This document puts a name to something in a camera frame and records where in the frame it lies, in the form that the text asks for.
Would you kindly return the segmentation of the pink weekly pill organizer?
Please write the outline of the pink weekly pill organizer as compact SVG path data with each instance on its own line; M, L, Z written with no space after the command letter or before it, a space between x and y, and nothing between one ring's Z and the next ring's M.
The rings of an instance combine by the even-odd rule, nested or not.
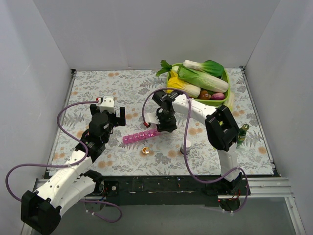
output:
M152 137L159 136L160 132L157 129L152 129L144 132L134 133L130 135L126 135L122 137L122 141L124 144L130 144L137 141L142 141L145 139L149 139Z

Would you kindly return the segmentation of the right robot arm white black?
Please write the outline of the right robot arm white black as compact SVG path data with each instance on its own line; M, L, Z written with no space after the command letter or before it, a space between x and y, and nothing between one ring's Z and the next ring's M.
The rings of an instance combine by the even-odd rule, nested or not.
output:
M153 101L159 106L156 111L157 130L173 132L177 129L175 113L186 114L187 119L195 119L206 127L210 144L217 150L221 175L218 179L205 181L197 178L188 167L191 177L202 184L219 186L226 194L234 194L244 176L244 171L238 166L237 141L239 127L230 109L222 105L218 108L190 99L181 90L166 93L158 89L152 93Z

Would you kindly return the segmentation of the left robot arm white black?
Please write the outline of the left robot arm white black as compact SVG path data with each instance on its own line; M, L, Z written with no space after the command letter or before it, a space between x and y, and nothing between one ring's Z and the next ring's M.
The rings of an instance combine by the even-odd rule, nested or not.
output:
M89 167L103 153L112 130L125 126L125 108L117 116L113 106L90 105L89 127L76 145L65 167L37 188L27 191L21 199L21 220L42 235L51 234L61 217L86 195L106 196L116 183L105 183L104 177Z

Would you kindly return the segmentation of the gold bottle cap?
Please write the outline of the gold bottle cap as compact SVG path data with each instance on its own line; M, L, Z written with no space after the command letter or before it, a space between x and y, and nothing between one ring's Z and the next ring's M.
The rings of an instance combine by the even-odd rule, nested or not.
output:
M147 146L143 147L142 148L142 153L145 154L145 155L149 154L150 153L150 148L147 147Z

